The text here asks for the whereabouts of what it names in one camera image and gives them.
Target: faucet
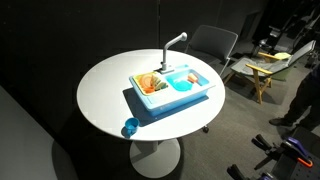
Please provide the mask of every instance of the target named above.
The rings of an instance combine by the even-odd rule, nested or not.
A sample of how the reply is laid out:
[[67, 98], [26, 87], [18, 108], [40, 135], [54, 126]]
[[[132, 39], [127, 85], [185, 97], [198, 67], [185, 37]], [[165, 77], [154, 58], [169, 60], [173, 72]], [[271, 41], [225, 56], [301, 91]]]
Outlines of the faucet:
[[161, 74], [165, 74], [165, 73], [168, 73], [168, 72], [171, 72], [173, 71], [174, 69], [171, 68], [171, 66], [167, 65], [167, 62], [166, 62], [166, 51], [167, 49], [175, 44], [176, 42], [178, 41], [186, 41], [187, 40], [187, 33], [183, 32], [180, 36], [172, 39], [171, 41], [169, 41], [163, 48], [163, 61], [161, 62], [162, 64], [162, 68], [160, 69], [160, 73]]

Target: chair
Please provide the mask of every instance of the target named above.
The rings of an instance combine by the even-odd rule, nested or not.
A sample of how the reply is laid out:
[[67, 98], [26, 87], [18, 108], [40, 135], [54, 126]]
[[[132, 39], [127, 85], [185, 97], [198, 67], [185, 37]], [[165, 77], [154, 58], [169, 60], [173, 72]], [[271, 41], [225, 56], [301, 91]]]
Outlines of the chair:
[[[263, 56], [272, 58], [276, 61], [274, 63], [257, 62], [248, 58], [242, 58], [237, 64], [231, 67], [232, 72], [225, 79], [224, 84], [226, 84], [232, 76], [239, 75], [255, 86], [258, 102], [261, 104], [262, 93], [265, 91], [266, 87], [271, 87], [271, 77], [292, 67], [303, 55], [313, 51], [315, 44], [315, 40], [310, 41], [292, 56], [283, 60], [269, 54], [260, 53]], [[253, 77], [254, 81], [249, 80], [248, 77]]]
[[237, 41], [236, 33], [201, 25], [189, 41], [185, 53], [209, 64], [220, 77], [229, 64], [229, 55]]

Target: white pedestal base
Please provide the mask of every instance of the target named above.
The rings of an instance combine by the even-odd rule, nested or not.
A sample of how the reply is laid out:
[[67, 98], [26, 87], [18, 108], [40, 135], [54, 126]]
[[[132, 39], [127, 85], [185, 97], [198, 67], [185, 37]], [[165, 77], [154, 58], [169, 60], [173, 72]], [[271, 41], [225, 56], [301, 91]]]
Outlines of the white pedestal base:
[[180, 145], [177, 139], [159, 142], [134, 141], [130, 147], [132, 166], [148, 178], [168, 175], [180, 159]]

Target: wooden chair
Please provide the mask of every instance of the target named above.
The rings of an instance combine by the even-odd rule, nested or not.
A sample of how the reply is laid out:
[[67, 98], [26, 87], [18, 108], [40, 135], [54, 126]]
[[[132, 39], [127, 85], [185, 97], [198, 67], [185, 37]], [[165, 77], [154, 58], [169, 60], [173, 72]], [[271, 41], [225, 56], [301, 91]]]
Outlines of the wooden chair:
[[254, 85], [258, 102], [261, 104], [262, 93], [267, 87], [271, 87], [272, 76], [292, 67], [302, 56], [313, 51], [315, 43], [315, 40], [309, 42], [286, 59], [264, 53], [260, 53], [260, 55], [264, 56], [265, 59], [267, 59], [267, 62], [257, 62], [249, 58], [242, 58], [237, 64], [231, 67], [232, 72], [227, 76], [224, 84], [226, 84], [232, 76], [238, 75], [246, 82]]

